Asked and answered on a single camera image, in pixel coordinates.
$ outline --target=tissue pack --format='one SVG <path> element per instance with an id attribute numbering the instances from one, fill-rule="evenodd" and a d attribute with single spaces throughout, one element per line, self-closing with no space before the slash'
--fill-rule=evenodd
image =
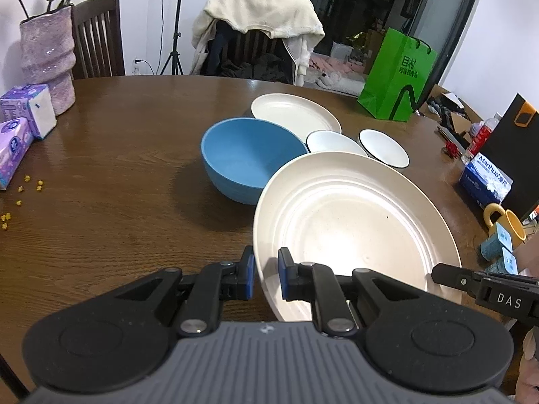
<path id="1" fill-rule="evenodd" d="M 459 182 L 481 208 L 489 203 L 501 203 L 513 184 L 505 173 L 481 153 L 468 163 Z"/>
<path id="2" fill-rule="evenodd" d="M 32 131 L 26 118 L 0 123 L 0 190 L 7 188 L 32 141 Z"/>
<path id="3" fill-rule="evenodd" d="M 2 120 L 24 117 L 28 120 L 32 134 L 43 139 L 56 126 L 55 110 L 47 85 L 14 87 L 0 97 Z"/>

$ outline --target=round dining table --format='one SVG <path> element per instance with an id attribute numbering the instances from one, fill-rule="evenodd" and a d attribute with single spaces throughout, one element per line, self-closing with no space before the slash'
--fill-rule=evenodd
<path id="1" fill-rule="evenodd" d="M 252 242 L 255 207 L 215 189 L 199 144 L 212 124 L 249 114 L 262 94 L 315 101 L 352 139 L 372 128 L 397 140 L 410 157 L 399 171 L 440 211 L 463 267 L 479 266 L 477 248 L 487 236 L 481 210 L 460 189 L 463 165 L 443 153 L 437 123 L 429 118 L 376 120 L 356 98 L 236 78 L 105 77 L 74 86 L 74 106 L 32 144 L 0 198 L 0 213 L 12 214 L 0 231 L 0 353 L 29 388 L 21 345 L 40 318 L 163 267 L 189 274 L 214 261 L 239 260 Z M 463 303 L 473 300 L 464 295 Z M 254 299 L 227 302 L 223 319 L 275 316 L 257 282 Z M 0 402 L 14 402 L 0 388 Z"/>

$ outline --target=plate rim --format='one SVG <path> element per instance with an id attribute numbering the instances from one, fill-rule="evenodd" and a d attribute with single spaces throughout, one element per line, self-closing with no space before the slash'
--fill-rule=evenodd
<path id="1" fill-rule="evenodd" d="M 361 134 L 365 131 L 369 131 L 369 132 L 377 132 L 377 133 L 381 133 L 382 135 L 385 135 L 387 138 L 390 138 L 391 140 L 393 140 L 395 143 L 398 144 L 398 146 L 404 151 L 405 155 L 406 155 L 406 159 L 408 160 L 408 162 L 406 163 L 405 166 L 402 166 L 402 165 L 395 165 L 395 164 L 389 164 L 389 163 L 385 163 L 384 161 L 381 161 L 378 159 L 378 157 L 376 155 L 373 154 L 373 152 L 371 152 L 368 148 L 365 147 L 365 143 L 363 143 L 363 140 L 361 139 Z M 359 141 L 361 143 L 361 145 L 363 146 L 363 148 L 373 156 L 374 159 L 376 159 L 377 161 L 380 161 L 382 164 L 385 164 L 385 165 L 389 165 L 390 167 L 395 167 L 395 168 L 406 168 L 410 165 L 410 156 L 408 155 L 408 152 L 406 152 L 406 149 L 397 141 L 395 140 L 395 138 L 393 138 L 392 136 L 389 136 L 387 133 L 385 132 L 382 132 L 382 131 L 379 131 L 377 129 L 371 129 L 371 128 L 368 128 L 368 129 L 363 129 L 362 131 L 359 132 L 359 135 L 358 135 L 358 138 L 359 138 Z"/>
<path id="2" fill-rule="evenodd" d="M 255 98 L 252 102 L 251 102 L 251 114 L 253 115 L 254 118 L 256 118 L 257 120 L 264 120 L 263 118 L 258 118 L 256 115 L 255 115 L 255 111 L 254 111 L 254 108 L 253 106 L 255 106 L 255 103 L 258 101 L 261 101 L 260 99 L 261 98 L 268 98 L 268 97 L 274 97 L 274 96 L 285 96 L 285 97 L 293 97 L 293 98 L 300 98 L 302 99 L 302 101 L 306 101 L 307 103 L 311 103 L 311 104 L 314 104 L 316 105 L 316 107 L 319 107 L 321 108 L 322 110 L 324 110 L 324 113 L 326 113 L 328 115 L 328 117 L 330 118 L 330 120 L 334 120 L 334 122 L 337 124 L 337 126 L 339 127 L 339 130 L 336 131 L 336 130 L 332 130 L 332 129 L 317 129 L 317 130 L 331 130 L 333 132 L 337 132 L 337 133 L 340 133 L 342 134 L 342 126 L 341 126 L 341 122 L 338 120 L 337 117 L 335 117 L 335 115 L 333 115 L 331 113 L 330 110 L 328 110 L 326 107 L 322 106 L 321 104 L 317 103 L 317 102 L 314 102 L 312 101 L 311 99 L 309 98 L 305 98 L 305 97 L 301 97 L 301 96 L 297 96 L 295 94 L 288 94 L 288 93 L 267 93 L 267 94 L 262 94 L 261 96 L 258 96 L 257 98 Z"/>
<path id="3" fill-rule="evenodd" d="M 345 135 L 344 133 L 338 133 L 338 132 L 328 130 L 328 129 L 320 129 L 320 130 L 312 131 L 311 133 L 309 133 L 309 135 L 307 135 L 307 138 L 305 140 L 305 146 L 307 147 L 309 153 L 311 153 L 311 154 L 316 154 L 318 152 L 347 152 L 347 153 L 351 153 L 351 154 L 356 153 L 356 152 L 349 152 L 348 150 L 319 150 L 317 152 L 312 152 L 311 148 L 309 147 L 309 138 L 311 137 L 312 134 L 318 133 L 318 132 L 324 132 L 324 133 L 325 132 L 332 132 L 332 133 L 336 133 L 337 135 L 340 135 L 341 137 L 348 138 L 350 141 L 352 141 L 354 144 L 356 144 L 359 147 L 359 149 L 361 149 L 361 150 L 363 150 L 363 152 L 365 152 L 365 154 L 362 155 L 362 156 L 366 156 L 366 157 L 369 156 L 367 154 L 367 151 L 365 150 L 365 148 L 361 144 L 359 144 L 357 141 L 354 141 L 352 138 Z"/>
<path id="4" fill-rule="evenodd" d="M 258 232 L 258 230 L 255 229 L 255 227 L 258 225 L 258 220 L 260 219 L 261 202 L 263 202 L 263 198 L 265 198 L 265 196 L 267 194 L 267 190 L 269 189 L 270 185 L 274 182 L 275 178 L 281 173 L 282 170 L 284 170 L 285 168 L 288 168 L 293 163 L 297 163 L 301 159 L 304 159 L 306 157 L 321 156 L 323 154 L 346 154 L 345 156 L 354 156 L 354 157 L 360 157 L 360 158 L 367 158 L 371 162 L 379 163 L 379 164 L 383 165 L 386 168 L 390 168 L 390 170 L 392 170 L 393 172 L 395 172 L 395 173 L 399 174 L 400 176 L 402 176 L 402 178 L 404 178 L 407 182 L 409 182 L 414 188 L 416 188 L 423 195 L 423 197 L 429 202 L 429 204 L 434 208 L 436 213 L 440 216 L 441 221 L 443 222 L 445 228 L 447 229 L 447 232 L 449 233 L 449 236 L 451 237 L 451 241 L 452 241 L 452 244 L 454 246 L 454 250 L 456 252 L 456 256 L 458 258 L 458 261 L 459 261 L 459 267 L 462 267 L 463 263 L 462 263 L 462 260 L 460 258 L 459 248 L 456 245 L 455 237 L 453 236 L 453 233 L 451 232 L 451 229 L 449 229 L 449 226 L 447 225 L 447 222 L 445 221 L 444 217 L 441 215 L 438 208 L 436 208 L 436 205 L 432 202 L 432 200 L 430 200 L 430 198 L 415 183 L 413 183 L 410 179 L 406 178 L 406 176 L 403 175 L 400 171 L 397 171 L 394 168 L 391 168 L 387 164 L 379 161 L 378 159 L 365 157 L 365 156 L 362 156 L 362 155 L 359 155 L 359 154 L 354 154 L 354 153 L 351 153 L 351 152 L 314 152 L 314 153 L 309 152 L 308 154 L 301 155 L 301 156 L 287 162 L 284 166 L 282 166 L 280 169 L 278 169 L 276 171 L 276 173 L 271 177 L 271 179 L 268 181 L 268 183 L 266 184 L 266 186 L 262 190 L 262 194 L 260 195 L 260 198 L 258 199 L 257 208 L 256 208 L 256 210 L 254 212 L 253 230 L 252 230 L 252 232 L 253 232 L 253 252 L 254 252 L 254 260 L 255 260 L 255 263 L 257 265 L 258 278 L 260 279 L 260 285 L 262 286 L 262 292 L 264 293 L 264 296 L 266 298 L 266 302 L 268 302 L 268 304 L 271 307 L 273 313 L 275 314 L 275 316 L 277 317 L 277 319 L 280 322 L 284 321 L 283 316 L 280 313 L 279 309 L 277 308 L 277 305 L 273 301 L 270 301 L 270 299 L 273 299 L 273 297 L 271 296 L 271 294 L 268 291 L 266 280 L 263 277 L 263 269 L 262 269 L 262 267 L 260 265 L 260 261 L 257 258 L 257 254 L 258 254 L 258 241 L 257 241 L 258 233 L 257 232 Z M 462 298 L 462 292 L 461 292 L 459 305 L 462 305 L 462 301 L 463 301 L 463 298 Z"/>
<path id="5" fill-rule="evenodd" d="M 258 122 L 266 122 L 266 123 L 269 123 L 269 124 L 271 124 L 273 126 L 277 126 L 277 127 L 281 128 L 281 129 L 284 129 L 285 131 L 287 131 L 288 133 L 293 135 L 298 141 L 300 141 L 300 143 L 303 144 L 305 149 L 307 150 L 307 153 L 309 153 L 309 148 L 307 147 L 307 144 L 305 144 L 305 142 L 302 141 L 301 138 L 298 137 L 294 132 L 290 131 L 289 129 L 285 128 L 284 126 L 281 126 L 280 124 L 277 124 L 277 123 L 274 123 L 274 122 L 271 122 L 271 121 L 268 121 L 268 120 L 262 120 L 261 118 L 254 118 L 254 117 L 231 117 L 231 118 L 225 118 L 224 120 L 220 120 L 220 121 L 218 121 L 216 123 L 213 123 L 204 132 L 204 135 L 202 136 L 202 139 L 200 140 L 200 157 L 202 158 L 203 163 L 208 164 L 215 173 L 217 173 L 219 176 L 221 176 L 222 178 L 224 178 L 224 179 L 226 179 L 228 181 L 232 181 L 232 179 L 227 178 L 223 173 L 221 173 L 218 169 L 216 169 L 215 166 L 211 162 L 208 161 L 208 157 L 206 156 L 205 150 L 204 150 L 204 142 L 206 141 L 206 138 L 207 138 L 208 133 L 209 133 L 210 130 L 212 130 L 213 128 L 215 128 L 216 126 L 218 126 L 218 125 L 220 125 L 220 124 L 222 124 L 224 122 L 233 122 L 233 121 L 237 121 L 237 120 L 242 120 L 242 121 L 244 121 L 244 120 L 256 120 Z M 264 188 L 263 186 L 262 187 L 255 187 L 253 185 L 248 185 L 246 183 L 241 183 L 241 182 L 238 182 L 238 181 L 234 181 L 234 182 L 238 183 L 242 187 L 246 187 L 246 188 L 253 189 L 253 190 L 263 190 L 263 188 Z"/>

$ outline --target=towel draped on chair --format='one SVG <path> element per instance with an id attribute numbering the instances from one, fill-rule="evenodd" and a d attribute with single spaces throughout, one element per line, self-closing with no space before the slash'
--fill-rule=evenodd
<path id="1" fill-rule="evenodd" d="M 324 37 L 322 23 L 309 0 L 208 0 L 193 23 L 195 57 L 191 74 L 200 74 L 208 41 L 215 38 L 217 21 L 234 30 L 260 30 L 270 39 L 281 38 L 295 63 L 294 85 L 302 86 L 314 47 Z"/>

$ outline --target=purple tissue package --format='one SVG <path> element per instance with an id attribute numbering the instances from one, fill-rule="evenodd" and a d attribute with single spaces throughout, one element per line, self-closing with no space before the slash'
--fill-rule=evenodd
<path id="1" fill-rule="evenodd" d="M 55 110 L 47 85 L 14 87 L 0 97 L 0 111 L 6 122 L 24 117 L 36 138 L 43 139 L 56 126 Z"/>
<path id="2" fill-rule="evenodd" d="M 32 141 L 32 131 L 26 118 L 0 123 L 0 190 L 7 188 Z"/>

